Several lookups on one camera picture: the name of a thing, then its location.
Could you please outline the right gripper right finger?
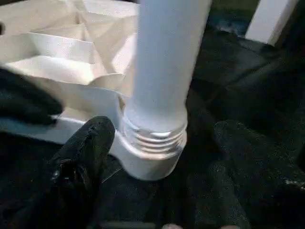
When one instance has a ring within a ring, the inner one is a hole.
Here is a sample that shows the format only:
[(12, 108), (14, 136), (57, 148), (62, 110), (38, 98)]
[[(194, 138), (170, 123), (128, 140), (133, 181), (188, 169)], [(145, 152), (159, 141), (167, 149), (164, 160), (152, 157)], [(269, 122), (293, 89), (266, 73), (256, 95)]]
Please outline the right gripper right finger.
[(256, 229), (305, 227), (305, 174), (280, 145), (232, 120), (214, 125), (234, 192)]

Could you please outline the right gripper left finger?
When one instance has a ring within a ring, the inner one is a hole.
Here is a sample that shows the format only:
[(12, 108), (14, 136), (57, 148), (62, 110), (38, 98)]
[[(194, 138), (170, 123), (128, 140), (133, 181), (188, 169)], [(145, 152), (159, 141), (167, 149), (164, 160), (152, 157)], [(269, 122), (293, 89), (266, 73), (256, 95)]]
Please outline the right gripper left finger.
[(115, 127), (106, 116), (86, 122), (46, 164), (28, 229), (86, 227)]

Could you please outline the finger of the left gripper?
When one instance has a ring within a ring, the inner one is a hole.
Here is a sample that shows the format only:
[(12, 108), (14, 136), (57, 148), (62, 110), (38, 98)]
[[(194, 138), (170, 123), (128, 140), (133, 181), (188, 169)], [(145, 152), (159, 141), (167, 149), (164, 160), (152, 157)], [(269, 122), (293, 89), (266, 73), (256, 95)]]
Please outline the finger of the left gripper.
[(26, 79), (10, 70), (0, 70), (0, 116), (29, 124), (52, 125), (54, 115), (63, 112), (62, 103)]

